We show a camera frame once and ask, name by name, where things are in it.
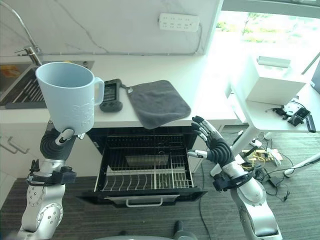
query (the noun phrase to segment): faucet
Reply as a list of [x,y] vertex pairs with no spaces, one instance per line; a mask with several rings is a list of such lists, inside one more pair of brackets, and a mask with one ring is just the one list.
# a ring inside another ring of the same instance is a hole
[[37,65],[37,66],[41,66],[42,62],[40,61],[38,55],[42,55],[42,51],[40,49],[40,47],[36,44],[36,42],[34,41],[33,37],[31,36],[29,30],[27,29],[24,21],[22,20],[22,18],[20,17],[20,15],[16,12],[16,10],[14,10],[9,4],[7,4],[6,2],[0,0],[0,6],[5,7],[6,9],[8,9],[13,15],[15,15],[17,17],[17,19],[19,20],[22,28],[24,29],[30,43],[31,46],[26,46],[24,47],[24,49],[19,50],[19,51],[15,51],[15,53],[18,52],[22,52],[25,51],[26,54],[18,54],[18,56],[29,56],[31,58],[31,61]]

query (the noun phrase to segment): white box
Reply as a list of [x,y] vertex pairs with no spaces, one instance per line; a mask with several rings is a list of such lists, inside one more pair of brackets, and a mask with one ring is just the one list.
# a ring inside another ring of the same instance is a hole
[[259,65],[252,56],[242,66],[238,87],[249,101],[286,105],[306,84],[304,76],[291,67]]

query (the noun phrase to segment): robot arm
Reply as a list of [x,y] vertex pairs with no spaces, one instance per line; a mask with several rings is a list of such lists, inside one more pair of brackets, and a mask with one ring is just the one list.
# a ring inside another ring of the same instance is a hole
[[49,121],[40,144],[45,160],[41,166],[38,160],[33,160],[26,179],[29,187],[18,239],[46,240],[55,233],[64,213],[65,184],[73,183],[77,175],[71,167],[65,166],[75,140],[73,130],[60,133]]
[[208,159],[219,169],[213,185],[217,191],[230,189],[242,227],[250,240],[282,240],[274,214],[267,204],[266,190],[235,162],[231,149],[220,133],[205,119],[193,117],[192,128],[204,140],[208,151],[189,150],[188,156]]

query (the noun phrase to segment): dishwasher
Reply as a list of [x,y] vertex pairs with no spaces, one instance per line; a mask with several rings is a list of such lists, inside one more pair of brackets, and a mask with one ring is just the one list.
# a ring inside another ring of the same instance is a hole
[[194,185],[187,150],[197,135],[190,126],[92,128],[87,135],[102,154],[93,191],[95,204],[156,207],[195,201],[206,191]]

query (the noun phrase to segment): mug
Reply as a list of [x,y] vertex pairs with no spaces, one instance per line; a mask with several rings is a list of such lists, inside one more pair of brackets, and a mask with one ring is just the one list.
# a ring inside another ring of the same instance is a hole
[[[69,62],[44,64],[35,75],[57,131],[72,129],[74,135],[80,135],[94,126],[94,106],[104,99],[103,80],[89,69]],[[98,84],[96,99],[95,84]]]

